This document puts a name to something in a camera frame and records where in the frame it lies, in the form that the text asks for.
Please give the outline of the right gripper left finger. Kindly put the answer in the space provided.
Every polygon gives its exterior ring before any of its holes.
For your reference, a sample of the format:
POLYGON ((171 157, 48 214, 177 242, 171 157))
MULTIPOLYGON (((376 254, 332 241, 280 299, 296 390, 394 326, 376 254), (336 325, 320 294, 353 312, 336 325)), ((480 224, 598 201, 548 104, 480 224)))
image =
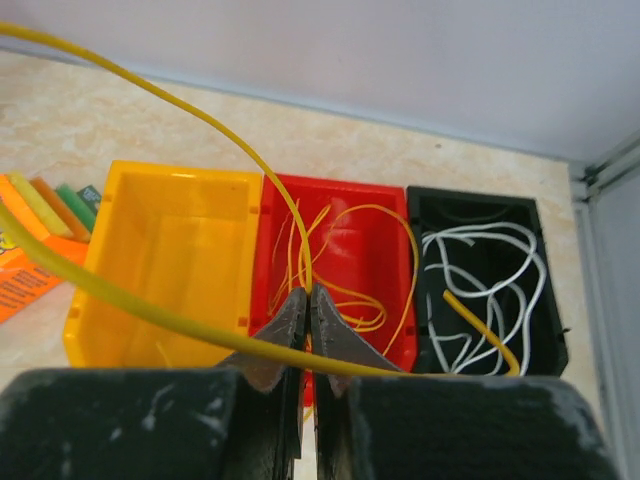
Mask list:
POLYGON ((234 353, 193 368, 47 368, 1 394, 5 479, 289 479, 302 372, 234 353))

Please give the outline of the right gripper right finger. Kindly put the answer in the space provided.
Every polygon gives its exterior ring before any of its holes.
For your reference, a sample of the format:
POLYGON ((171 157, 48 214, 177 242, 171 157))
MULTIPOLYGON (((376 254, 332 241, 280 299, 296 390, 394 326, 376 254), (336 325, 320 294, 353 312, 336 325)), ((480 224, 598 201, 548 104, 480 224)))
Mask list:
POLYGON ((314 378, 321 479, 615 479, 584 398, 554 377, 314 378))

